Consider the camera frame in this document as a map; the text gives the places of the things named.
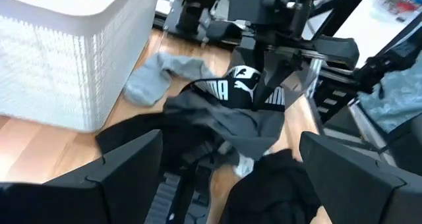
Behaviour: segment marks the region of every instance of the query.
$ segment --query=gray fabric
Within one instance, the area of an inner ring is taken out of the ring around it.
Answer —
[[[391,72],[381,80],[385,98],[378,98],[380,86],[371,95],[360,93],[365,112],[385,132],[422,113],[422,54],[416,64],[402,72]]]
[[[164,113],[182,110],[192,124],[211,128],[239,153],[254,160],[279,139],[284,124],[282,112],[229,109],[190,90],[168,98],[164,104]]]
[[[171,86],[170,73],[188,80],[216,77],[202,59],[160,52],[129,77],[123,88],[125,99],[136,105],[154,105]]]

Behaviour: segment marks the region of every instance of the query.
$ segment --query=wooden floor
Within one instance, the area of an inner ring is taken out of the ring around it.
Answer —
[[[153,31],[136,67],[157,51],[202,57],[217,75],[226,72],[230,60],[228,51],[211,46],[201,48]],[[172,87],[153,107],[137,107],[120,97],[103,129],[140,113],[161,111],[166,97],[176,96],[187,83],[174,78]],[[308,101],[301,97],[286,111],[282,135],[273,150],[292,148],[295,157],[300,160],[298,145],[304,130],[318,132]],[[94,137],[95,134],[80,134],[64,128],[0,116],[0,181],[42,183],[72,171],[100,156]],[[233,174],[229,166],[223,166],[213,174],[212,211],[208,223],[218,222],[230,188],[238,180],[239,177]]]

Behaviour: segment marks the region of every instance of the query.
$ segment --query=laundry basket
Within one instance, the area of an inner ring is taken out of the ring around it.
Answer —
[[[93,132],[148,41],[157,0],[0,0],[0,115]]]

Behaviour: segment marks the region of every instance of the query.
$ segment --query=white laundry basket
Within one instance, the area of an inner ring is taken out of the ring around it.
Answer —
[[[148,41],[156,2],[110,0],[81,13],[0,0],[0,115],[100,129]]]

